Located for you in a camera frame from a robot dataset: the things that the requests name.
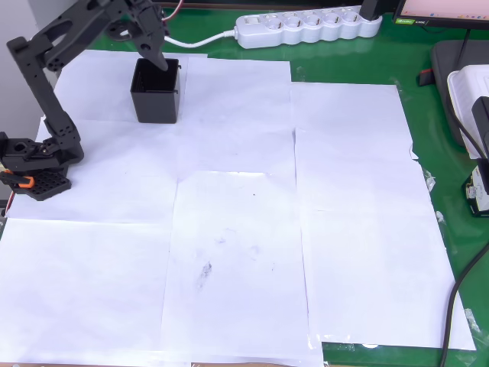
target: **screen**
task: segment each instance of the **screen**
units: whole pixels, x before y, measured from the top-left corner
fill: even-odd
[[[489,0],[406,0],[400,16],[489,21]]]

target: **table surface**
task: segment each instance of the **table surface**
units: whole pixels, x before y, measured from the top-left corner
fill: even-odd
[[[231,30],[238,16],[252,11],[183,9],[170,21],[171,36],[183,42],[196,42]],[[435,86],[420,88],[416,75],[430,68],[429,52],[442,40],[462,39],[463,30],[432,34],[414,26],[394,25],[384,17],[381,31],[371,39],[320,41],[315,44],[282,45],[245,50],[232,39],[215,41],[198,49],[182,49],[165,44],[166,52],[198,52],[222,59],[287,60],[292,80],[321,83],[395,84],[414,140],[414,152],[423,169],[436,178],[431,192],[445,246],[455,276],[489,240],[489,219],[475,219],[462,196],[461,186],[474,168],[465,150],[452,138]],[[489,31],[473,31],[474,39],[489,39]],[[99,38],[96,50],[135,51],[130,42],[115,43]],[[465,309],[474,315],[471,324],[477,352],[452,350],[447,366],[489,366],[489,256],[483,259],[461,286]],[[440,317],[445,317],[440,310]],[[357,344],[323,343],[325,361],[344,365],[436,366],[439,350]]]

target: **computer monitor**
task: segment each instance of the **computer monitor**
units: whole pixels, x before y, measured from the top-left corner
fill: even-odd
[[[396,24],[489,29],[489,0],[401,0]]]

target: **black robotic arm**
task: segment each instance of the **black robotic arm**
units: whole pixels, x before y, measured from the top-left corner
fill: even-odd
[[[128,15],[129,21],[119,21]],[[103,31],[117,41],[131,39],[139,54],[166,71],[161,52],[164,16],[151,0],[79,0],[30,41],[7,43],[46,118],[51,138],[43,142],[9,139],[0,132],[0,180],[16,193],[45,200],[71,188],[67,168],[83,159],[76,126],[63,110],[44,68],[56,72],[83,52]]]

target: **power strip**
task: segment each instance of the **power strip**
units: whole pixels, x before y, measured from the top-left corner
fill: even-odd
[[[381,27],[382,17],[367,21],[359,15],[360,8],[349,6],[245,15],[236,20],[235,39],[243,48],[259,48],[373,37]]]

